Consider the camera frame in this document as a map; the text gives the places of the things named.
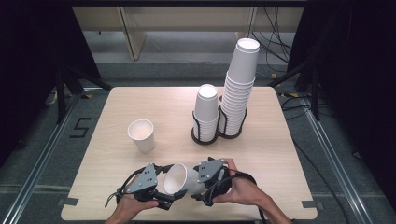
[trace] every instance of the cable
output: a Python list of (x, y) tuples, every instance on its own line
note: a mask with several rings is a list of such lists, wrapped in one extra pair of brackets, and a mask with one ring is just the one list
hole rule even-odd
[(338, 199), (338, 197), (335, 195), (334, 190), (330, 187), (330, 184), (327, 182), (327, 180), (324, 178), (323, 174), (320, 172), (320, 170), (318, 169), (318, 167), (312, 162), (312, 160), (308, 157), (308, 155), (306, 155), (306, 153), (300, 148), (300, 146), (297, 144), (297, 142), (294, 140), (294, 138), (292, 138), (292, 141), (294, 143), (294, 145), (301, 151), (301, 153), (303, 153), (303, 155), (305, 156), (305, 158), (309, 161), (309, 163), (311, 163), (312, 167), (314, 167), (315, 171), (318, 173), (318, 175), (320, 176), (320, 178), (322, 179), (322, 181), (324, 182), (324, 184), (326, 185), (326, 187), (329, 189), (330, 193), (332, 194), (332, 196), (334, 197), (334, 199), (337, 201), (338, 205), (340, 206), (341, 211), (343, 212), (344, 218), (346, 219), (346, 223), (349, 224), (349, 218), (347, 216), (347, 212), (344, 208), (344, 206), (341, 204), (341, 201)]

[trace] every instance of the white paper cup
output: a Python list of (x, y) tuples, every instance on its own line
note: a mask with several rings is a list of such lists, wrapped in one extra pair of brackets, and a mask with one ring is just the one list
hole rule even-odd
[(128, 127), (128, 135), (143, 153), (154, 149), (154, 125), (148, 119), (138, 119)]
[(228, 76), (238, 83), (250, 83), (256, 76), (260, 43), (254, 39), (239, 39), (228, 69)]
[(198, 183), (198, 172), (188, 168), (184, 164), (175, 164), (169, 169), (163, 181), (164, 189), (168, 194), (174, 194), (181, 190), (187, 190), (187, 194), (202, 193), (205, 184)]
[(200, 87), (195, 102), (194, 114), (198, 120), (209, 122), (219, 115), (218, 90), (216, 87), (205, 84)]

